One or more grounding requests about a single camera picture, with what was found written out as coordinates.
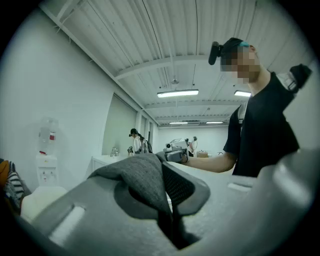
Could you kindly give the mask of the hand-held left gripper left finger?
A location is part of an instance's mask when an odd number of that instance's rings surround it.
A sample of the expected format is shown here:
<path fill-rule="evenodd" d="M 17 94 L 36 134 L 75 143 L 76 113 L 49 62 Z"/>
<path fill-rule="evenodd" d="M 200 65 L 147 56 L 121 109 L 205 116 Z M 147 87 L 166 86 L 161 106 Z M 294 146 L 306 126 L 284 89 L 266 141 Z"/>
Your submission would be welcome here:
<path fill-rule="evenodd" d="M 51 203 L 32 222 L 17 222 L 49 256 L 173 256 L 158 211 L 123 181 L 95 176 Z"/>

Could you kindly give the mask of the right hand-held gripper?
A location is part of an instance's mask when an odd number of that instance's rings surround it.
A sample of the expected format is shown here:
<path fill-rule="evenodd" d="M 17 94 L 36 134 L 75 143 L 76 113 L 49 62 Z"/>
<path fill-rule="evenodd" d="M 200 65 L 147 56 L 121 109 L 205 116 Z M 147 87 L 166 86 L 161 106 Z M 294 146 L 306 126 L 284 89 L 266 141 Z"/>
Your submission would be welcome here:
<path fill-rule="evenodd" d="M 188 159 L 188 141 L 176 138 L 165 144 L 164 157 L 168 162 L 182 163 L 184 157 Z"/>

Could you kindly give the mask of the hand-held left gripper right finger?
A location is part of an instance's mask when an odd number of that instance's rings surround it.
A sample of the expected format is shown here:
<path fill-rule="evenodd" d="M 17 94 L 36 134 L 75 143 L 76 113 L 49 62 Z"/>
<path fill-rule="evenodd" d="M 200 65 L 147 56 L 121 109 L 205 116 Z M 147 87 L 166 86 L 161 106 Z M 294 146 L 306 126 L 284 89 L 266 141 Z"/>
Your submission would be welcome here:
<path fill-rule="evenodd" d="M 320 256 L 320 149 L 300 149 L 249 178 L 166 162 L 195 179 L 184 233 L 197 237 L 178 256 Z"/>

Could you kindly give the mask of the grey backpack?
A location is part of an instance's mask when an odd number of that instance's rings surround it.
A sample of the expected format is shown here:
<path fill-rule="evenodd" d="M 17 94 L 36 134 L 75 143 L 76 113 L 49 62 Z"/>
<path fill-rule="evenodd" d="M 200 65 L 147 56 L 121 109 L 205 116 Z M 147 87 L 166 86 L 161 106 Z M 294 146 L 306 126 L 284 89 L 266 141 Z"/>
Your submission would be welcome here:
<path fill-rule="evenodd" d="M 168 200 L 175 200 L 176 186 L 169 187 L 169 178 L 163 172 L 163 163 L 153 153 L 138 154 L 96 169 L 90 178 L 120 181 L 126 184 L 126 195 L 115 190 L 115 201 L 131 217 L 155 220 L 165 236 L 182 249 L 195 241 L 185 233 L 176 207 L 169 206 Z"/>

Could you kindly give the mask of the person's right forearm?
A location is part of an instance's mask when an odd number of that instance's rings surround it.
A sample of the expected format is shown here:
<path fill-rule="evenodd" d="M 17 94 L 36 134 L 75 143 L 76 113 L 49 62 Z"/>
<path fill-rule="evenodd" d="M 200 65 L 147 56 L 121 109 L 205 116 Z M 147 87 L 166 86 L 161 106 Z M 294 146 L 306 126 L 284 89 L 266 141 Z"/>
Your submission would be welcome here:
<path fill-rule="evenodd" d="M 236 164 L 237 157 L 225 152 L 216 157 L 190 157 L 184 165 L 213 173 L 223 173 L 231 170 Z"/>

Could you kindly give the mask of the white counter cabinet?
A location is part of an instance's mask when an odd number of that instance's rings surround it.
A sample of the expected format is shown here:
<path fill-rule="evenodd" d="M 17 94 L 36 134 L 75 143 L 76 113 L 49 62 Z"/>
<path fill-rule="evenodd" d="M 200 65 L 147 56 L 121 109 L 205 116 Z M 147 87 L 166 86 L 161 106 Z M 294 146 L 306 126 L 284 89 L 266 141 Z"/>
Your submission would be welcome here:
<path fill-rule="evenodd" d="M 125 180 L 136 176 L 134 162 L 131 157 L 102 155 L 92 158 L 92 172 L 87 179 L 102 177 L 111 180 Z"/>

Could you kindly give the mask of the white water dispenser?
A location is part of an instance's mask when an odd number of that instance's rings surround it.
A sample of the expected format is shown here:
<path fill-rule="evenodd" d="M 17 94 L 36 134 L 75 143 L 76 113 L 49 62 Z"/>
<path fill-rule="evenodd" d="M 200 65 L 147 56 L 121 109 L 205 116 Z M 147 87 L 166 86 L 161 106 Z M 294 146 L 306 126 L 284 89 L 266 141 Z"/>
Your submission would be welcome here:
<path fill-rule="evenodd" d="M 40 187 L 57 187 L 59 185 L 58 159 L 55 155 L 38 153 L 35 158 L 36 174 Z"/>

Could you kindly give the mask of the striped black white cushion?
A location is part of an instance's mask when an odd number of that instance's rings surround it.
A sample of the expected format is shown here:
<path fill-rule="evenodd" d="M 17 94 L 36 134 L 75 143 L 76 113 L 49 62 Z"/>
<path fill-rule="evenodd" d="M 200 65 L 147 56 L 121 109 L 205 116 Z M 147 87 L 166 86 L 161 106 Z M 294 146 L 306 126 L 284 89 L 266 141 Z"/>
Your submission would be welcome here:
<path fill-rule="evenodd" d="M 12 161 L 9 161 L 8 176 L 5 184 L 5 192 L 7 195 L 20 200 L 25 193 L 23 182 L 16 172 L 16 166 Z"/>

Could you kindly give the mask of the patterned grey cushion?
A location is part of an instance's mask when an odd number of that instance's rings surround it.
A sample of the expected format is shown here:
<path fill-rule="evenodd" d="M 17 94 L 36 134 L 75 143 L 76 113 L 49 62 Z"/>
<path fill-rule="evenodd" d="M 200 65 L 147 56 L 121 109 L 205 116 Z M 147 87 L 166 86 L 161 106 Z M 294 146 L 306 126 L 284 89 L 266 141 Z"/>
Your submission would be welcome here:
<path fill-rule="evenodd" d="M 17 198 L 17 195 L 14 192 L 12 192 L 10 189 L 9 190 L 4 189 L 3 196 L 4 196 L 4 201 L 8 206 L 9 210 L 15 215 L 20 215 L 21 201 L 20 199 Z"/>

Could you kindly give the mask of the clear water bottle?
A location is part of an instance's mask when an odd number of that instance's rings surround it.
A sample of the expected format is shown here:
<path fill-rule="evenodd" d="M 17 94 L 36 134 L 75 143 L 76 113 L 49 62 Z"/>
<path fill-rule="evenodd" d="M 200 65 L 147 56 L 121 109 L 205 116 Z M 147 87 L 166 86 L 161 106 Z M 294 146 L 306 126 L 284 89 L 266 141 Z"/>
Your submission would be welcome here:
<path fill-rule="evenodd" d="M 59 122 L 52 117 L 43 117 L 39 127 L 38 151 L 42 155 L 54 155 Z"/>

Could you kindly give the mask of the large orange cushion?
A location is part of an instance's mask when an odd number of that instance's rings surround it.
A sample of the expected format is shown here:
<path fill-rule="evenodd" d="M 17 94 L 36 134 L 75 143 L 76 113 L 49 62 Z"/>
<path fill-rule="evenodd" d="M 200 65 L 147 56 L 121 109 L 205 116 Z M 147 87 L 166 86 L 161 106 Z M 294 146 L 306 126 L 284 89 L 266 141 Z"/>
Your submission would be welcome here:
<path fill-rule="evenodd" d="M 7 182 L 10 170 L 10 163 L 7 160 L 0 162 L 0 190 L 2 190 Z"/>

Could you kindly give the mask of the person in black shirt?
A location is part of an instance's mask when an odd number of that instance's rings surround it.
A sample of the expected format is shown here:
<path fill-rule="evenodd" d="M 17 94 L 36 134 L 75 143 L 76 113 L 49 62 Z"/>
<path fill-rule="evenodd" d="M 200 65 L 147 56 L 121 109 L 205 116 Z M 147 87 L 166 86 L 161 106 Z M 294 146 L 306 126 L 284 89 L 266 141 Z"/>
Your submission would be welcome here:
<path fill-rule="evenodd" d="M 242 123 L 239 123 L 238 111 L 233 112 L 223 150 L 237 157 L 234 175 L 257 177 L 263 167 L 275 165 L 299 149 L 283 115 L 293 98 L 272 72 L 267 86 L 248 100 Z"/>

